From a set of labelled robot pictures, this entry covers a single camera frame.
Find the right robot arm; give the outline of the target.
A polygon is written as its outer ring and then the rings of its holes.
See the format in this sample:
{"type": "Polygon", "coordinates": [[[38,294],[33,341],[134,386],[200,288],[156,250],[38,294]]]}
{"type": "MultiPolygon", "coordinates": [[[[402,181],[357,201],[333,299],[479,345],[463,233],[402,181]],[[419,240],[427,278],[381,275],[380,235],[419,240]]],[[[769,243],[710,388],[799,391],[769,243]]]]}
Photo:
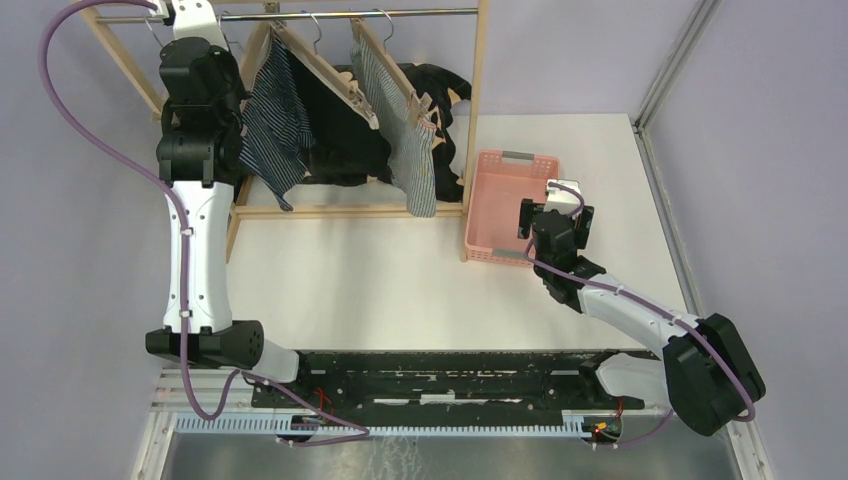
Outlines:
{"type": "Polygon", "coordinates": [[[524,199],[517,232],[528,242],[525,259],[556,302],[616,328],[652,355],[607,355],[579,378],[581,400],[599,408],[615,397],[639,399],[668,409],[702,436],[753,421],[766,385],[734,323],[718,313],[698,317],[658,305],[581,255],[592,212],[583,206],[562,213],[524,199]]]}

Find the aluminium corner post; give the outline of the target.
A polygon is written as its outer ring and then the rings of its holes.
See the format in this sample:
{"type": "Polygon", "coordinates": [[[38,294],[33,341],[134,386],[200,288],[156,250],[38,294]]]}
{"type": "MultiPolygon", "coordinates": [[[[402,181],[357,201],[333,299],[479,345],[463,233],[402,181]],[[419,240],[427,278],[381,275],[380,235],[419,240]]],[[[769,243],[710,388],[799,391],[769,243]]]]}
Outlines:
{"type": "Polygon", "coordinates": [[[649,128],[721,4],[721,0],[696,2],[640,104],[632,122],[635,132],[644,132],[649,128]]]}

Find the black floral blanket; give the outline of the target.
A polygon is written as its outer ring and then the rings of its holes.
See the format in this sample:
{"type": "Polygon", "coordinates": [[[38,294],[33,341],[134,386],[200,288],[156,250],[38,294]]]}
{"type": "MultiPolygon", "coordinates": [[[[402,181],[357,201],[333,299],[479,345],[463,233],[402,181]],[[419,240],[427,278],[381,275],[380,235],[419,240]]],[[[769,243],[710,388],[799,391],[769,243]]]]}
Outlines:
{"type": "Polygon", "coordinates": [[[432,153],[436,198],[458,202],[462,199],[464,187],[460,184],[459,175],[451,169],[456,145],[448,128],[453,123],[452,107],[471,97],[472,86],[456,73],[437,65],[402,63],[400,68],[417,93],[427,94],[431,99],[430,121],[437,127],[432,153]]]}

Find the wooden clip hanger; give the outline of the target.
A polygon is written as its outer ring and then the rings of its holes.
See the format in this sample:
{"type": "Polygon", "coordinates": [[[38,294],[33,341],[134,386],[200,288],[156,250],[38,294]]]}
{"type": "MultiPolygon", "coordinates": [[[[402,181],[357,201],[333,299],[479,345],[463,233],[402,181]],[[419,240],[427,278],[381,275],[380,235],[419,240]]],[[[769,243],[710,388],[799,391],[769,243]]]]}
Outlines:
{"type": "Polygon", "coordinates": [[[235,20],[225,20],[225,17],[229,16],[231,16],[231,13],[228,11],[218,14],[218,26],[224,35],[226,47],[237,60],[244,87],[248,91],[252,91],[260,65],[266,59],[268,53],[271,36],[270,26],[264,20],[240,19],[240,14],[236,14],[235,20]],[[250,34],[244,42],[236,37],[230,37],[224,23],[250,23],[250,34]]]}
{"type": "Polygon", "coordinates": [[[318,17],[314,13],[303,11],[316,26],[318,36],[308,44],[299,34],[297,34],[287,22],[280,19],[273,19],[271,27],[276,36],[281,40],[286,49],[291,52],[306,69],[325,87],[329,89],[338,99],[340,99],[353,113],[361,117],[371,130],[380,128],[377,115],[374,113],[372,106],[366,99],[365,94],[351,80],[344,77],[333,65],[331,65],[318,52],[318,43],[323,38],[318,17]]]}
{"type": "Polygon", "coordinates": [[[377,93],[381,93],[391,106],[402,106],[401,118],[407,124],[421,124],[426,129],[434,130],[435,126],[429,120],[430,97],[418,95],[387,50],[387,40],[394,34],[391,16],[381,9],[365,10],[350,20],[350,28],[353,36],[351,61],[357,78],[366,87],[367,98],[376,100],[377,93]],[[390,33],[387,38],[380,37],[369,25],[367,14],[375,14],[389,22],[390,33]]]}

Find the grey striped underwear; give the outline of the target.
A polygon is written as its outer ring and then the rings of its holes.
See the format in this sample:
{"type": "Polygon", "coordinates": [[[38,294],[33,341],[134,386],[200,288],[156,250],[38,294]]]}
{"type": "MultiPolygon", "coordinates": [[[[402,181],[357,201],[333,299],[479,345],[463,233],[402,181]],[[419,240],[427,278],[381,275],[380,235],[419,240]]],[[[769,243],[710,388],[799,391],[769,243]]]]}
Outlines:
{"type": "Polygon", "coordinates": [[[435,127],[411,112],[409,97],[363,40],[354,41],[350,56],[359,88],[391,147],[387,160],[391,183],[405,194],[409,214],[433,217],[437,212],[432,157],[435,127]]]}

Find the pink plastic basket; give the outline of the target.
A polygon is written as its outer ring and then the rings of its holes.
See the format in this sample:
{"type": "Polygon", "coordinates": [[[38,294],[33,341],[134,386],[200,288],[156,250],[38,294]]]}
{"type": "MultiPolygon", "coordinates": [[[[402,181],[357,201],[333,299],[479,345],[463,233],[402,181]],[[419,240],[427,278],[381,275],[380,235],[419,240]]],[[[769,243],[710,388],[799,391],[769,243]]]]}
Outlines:
{"type": "Polygon", "coordinates": [[[528,267],[518,237],[521,202],[542,203],[547,181],[560,173],[553,156],[502,150],[478,154],[469,200],[464,247],[467,259],[528,267]]]}

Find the wooden clothes rack frame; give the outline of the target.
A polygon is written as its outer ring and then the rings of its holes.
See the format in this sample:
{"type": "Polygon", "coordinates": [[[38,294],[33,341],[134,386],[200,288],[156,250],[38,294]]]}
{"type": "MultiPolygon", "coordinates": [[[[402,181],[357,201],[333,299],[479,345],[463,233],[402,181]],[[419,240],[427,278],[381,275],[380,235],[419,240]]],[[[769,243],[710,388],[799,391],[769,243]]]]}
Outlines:
{"type": "MultiPolygon", "coordinates": [[[[219,4],[217,1],[209,1],[214,10],[219,4]]],[[[123,42],[114,34],[110,26],[112,24],[133,23],[163,23],[163,20],[155,19],[148,11],[152,7],[151,1],[144,1],[142,7],[147,10],[139,16],[104,17],[97,10],[95,4],[88,5],[82,1],[73,1],[73,6],[81,8],[80,14],[86,24],[94,33],[95,37],[111,56],[113,61],[122,70],[125,77],[142,96],[151,108],[153,116],[159,120],[164,109],[165,98],[160,96],[150,83],[146,74],[142,72],[135,58],[125,48],[123,42]]],[[[263,13],[282,13],[279,1],[266,2],[263,13]]],[[[472,190],[474,169],[476,165],[476,131],[480,107],[480,86],[482,84],[484,40],[487,29],[489,3],[479,1],[474,7],[479,8],[480,14],[476,15],[476,32],[474,45],[474,66],[472,74],[472,95],[470,99],[470,111],[468,120],[467,151],[465,166],[463,170],[464,193],[461,203],[437,204],[436,215],[438,217],[466,217],[469,210],[469,200],[472,190]]],[[[410,214],[405,207],[399,203],[358,203],[358,204],[303,204],[294,207],[292,212],[282,210],[275,206],[250,206],[249,196],[252,191],[254,178],[248,177],[244,181],[236,199],[229,209],[229,223],[227,227],[226,257],[230,258],[234,249],[238,231],[242,222],[247,220],[288,220],[288,219],[335,219],[335,218],[408,218],[410,214]]]]}

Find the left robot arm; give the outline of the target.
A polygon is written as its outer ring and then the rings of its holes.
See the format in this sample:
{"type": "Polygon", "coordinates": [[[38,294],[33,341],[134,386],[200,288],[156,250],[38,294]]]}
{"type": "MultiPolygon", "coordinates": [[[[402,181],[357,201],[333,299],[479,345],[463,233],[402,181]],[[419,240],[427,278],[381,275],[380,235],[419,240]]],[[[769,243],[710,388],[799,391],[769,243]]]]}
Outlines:
{"type": "Polygon", "coordinates": [[[234,319],[229,304],[227,231],[247,97],[238,64],[201,37],[166,44],[160,60],[169,98],[156,158],[168,189],[171,269],[163,325],[146,334],[145,348],[173,362],[268,377],[287,404],[303,406],[315,382],[298,370],[299,354],[268,340],[259,321],[234,319]]]}

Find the black underwear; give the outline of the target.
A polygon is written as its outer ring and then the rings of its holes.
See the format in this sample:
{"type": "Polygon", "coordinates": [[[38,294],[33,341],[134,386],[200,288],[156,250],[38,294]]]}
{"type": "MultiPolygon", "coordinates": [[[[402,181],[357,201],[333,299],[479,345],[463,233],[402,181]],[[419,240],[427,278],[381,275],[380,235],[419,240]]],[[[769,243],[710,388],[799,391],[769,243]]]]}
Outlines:
{"type": "Polygon", "coordinates": [[[290,69],[314,139],[307,156],[306,185],[354,187],[377,179],[390,184],[392,149],[380,131],[354,112],[293,54],[290,69]]]}

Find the navy striped underwear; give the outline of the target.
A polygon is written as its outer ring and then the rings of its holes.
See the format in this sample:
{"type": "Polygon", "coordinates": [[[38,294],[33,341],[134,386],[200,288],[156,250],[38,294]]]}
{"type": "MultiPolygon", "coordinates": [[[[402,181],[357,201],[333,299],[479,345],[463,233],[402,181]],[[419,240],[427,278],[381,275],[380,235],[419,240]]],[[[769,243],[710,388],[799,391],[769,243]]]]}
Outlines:
{"type": "Polygon", "coordinates": [[[285,195],[304,178],[302,151],[314,138],[292,73],[290,52],[273,38],[256,73],[243,123],[246,127],[240,162],[274,194],[280,208],[293,206],[285,195]]]}

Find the metal hanging rod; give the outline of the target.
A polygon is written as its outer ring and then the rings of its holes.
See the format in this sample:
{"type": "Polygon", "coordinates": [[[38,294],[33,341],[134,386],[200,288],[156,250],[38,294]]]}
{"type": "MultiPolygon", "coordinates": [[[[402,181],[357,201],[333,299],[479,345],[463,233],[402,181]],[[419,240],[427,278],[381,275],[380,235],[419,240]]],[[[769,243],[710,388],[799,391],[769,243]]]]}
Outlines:
{"type": "Polygon", "coordinates": [[[340,12],[299,12],[299,13],[249,13],[249,14],[218,14],[215,19],[220,22],[256,22],[272,20],[330,20],[353,18],[402,18],[430,16],[476,16],[479,8],[428,8],[402,10],[359,10],[340,12]]]}

